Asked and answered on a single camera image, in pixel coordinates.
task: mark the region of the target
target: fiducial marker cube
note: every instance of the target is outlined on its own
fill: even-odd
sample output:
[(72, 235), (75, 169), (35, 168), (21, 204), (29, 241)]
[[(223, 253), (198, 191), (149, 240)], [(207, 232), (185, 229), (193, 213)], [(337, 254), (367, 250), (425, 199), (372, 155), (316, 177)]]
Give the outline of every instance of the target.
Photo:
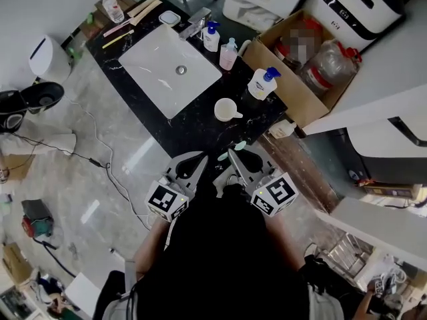
[(299, 192), (291, 177), (284, 173), (256, 189), (252, 194), (251, 204), (273, 217), (291, 205), (298, 195)]
[(172, 222), (189, 206), (189, 198), (170, 187), (154, 181), (149, 188), (145, 204), (157, 216)]

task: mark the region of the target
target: black marble countertop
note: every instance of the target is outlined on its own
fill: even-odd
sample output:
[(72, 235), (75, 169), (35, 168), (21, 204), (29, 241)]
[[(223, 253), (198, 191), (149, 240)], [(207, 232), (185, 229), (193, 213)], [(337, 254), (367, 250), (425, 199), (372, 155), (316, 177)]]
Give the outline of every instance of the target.
[[(211, 159), (214, 159), (211, 162), (216, 163), (216, 157), (224, 153), (230, 145), (243, 140), (249, 144), (253, 143), (285, 113), (286, 106), (274, 93), (265, 101), (255, 100), (248, 95), (246, 87), (254, 72), (242, 59), (238, 57), (233, 69), (225, 71), (219, 66), (220, 50), (211, 53), (204, 48), (203, 41), (193, 37), (188, 41), (222, 72), (222, 77), (173, 119), (166, 118), (118, 61), (132, 45), (161, 25), (158, 17), (164, 11), (170, 10), (181, 16), (181, 22), (174, 27), (177, 32), (190, 25), (186, 13), (170, 2), (162, 1), (163, 3), (142, 19), (136, 27), (126, 25), (113, 35), (104, 38), (103, 34), (114, 26), (111, 22), (97, 37), (87, 42), (87, 48), (129, 108), (167, 154), (175, 157), (188, 151), (207, 151), (211, 154)], [(132, 28), (135, 30), (132, 35), (127, 35), (102, 49), (102, 45)], [(242, 119), (232, 119), (224, 123), (215, 118), (214, 105), (223, 97), (236, 102), (238, 111), (244, 115)], [(221, 165), (216, 167), (215, 171), (219, 173), (222, 167)]]

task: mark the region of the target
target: water bottle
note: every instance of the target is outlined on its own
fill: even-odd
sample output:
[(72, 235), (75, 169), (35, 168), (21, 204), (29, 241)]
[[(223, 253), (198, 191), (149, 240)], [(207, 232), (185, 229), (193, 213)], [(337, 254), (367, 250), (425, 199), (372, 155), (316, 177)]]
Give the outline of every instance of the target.
[(117, 0), (102, 0), (102, 5), (107, 11), (109, 18), (116, 24), (121, 23), (125, 19), (125, 15), (117, 3)]

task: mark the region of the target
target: soap dispenser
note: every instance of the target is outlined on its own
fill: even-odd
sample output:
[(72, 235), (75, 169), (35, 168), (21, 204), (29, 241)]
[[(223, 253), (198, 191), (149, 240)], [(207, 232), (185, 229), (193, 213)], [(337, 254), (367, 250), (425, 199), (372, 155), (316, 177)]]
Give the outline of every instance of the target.
[(208, 21), (207, 27), (203, 29), (203, 44), (208, 51), (218, 52), (218, 44), (220, 43), (220, 34), (216, 27), (221, 24), (215, 21)]
[(238, 57), (238, 50), (236, 50), (236, 40), (230, 38), (228, 44), (221, 46), (221, 55), (220, 55), (220, 67), (224, 70), (231, 70), (234, 62)]
[(263, 101), (268, 94), (276, 90), (278, 84), (274, 77), (280, 76), (282, 75), (275, 67), (269, 67), (267, 70), (258, 69), (248, 84), (249, 93), (256, 99)]

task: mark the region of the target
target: hand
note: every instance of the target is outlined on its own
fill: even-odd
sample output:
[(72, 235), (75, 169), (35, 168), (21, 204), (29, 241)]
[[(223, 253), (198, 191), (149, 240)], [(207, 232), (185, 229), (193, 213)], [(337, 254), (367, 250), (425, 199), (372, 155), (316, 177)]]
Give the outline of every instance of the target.
[(372, 280), (371, 282), (369, 282), (368, 284), (368, 291), (370, 291), (371, 293), (375, 294), (375, 281)]

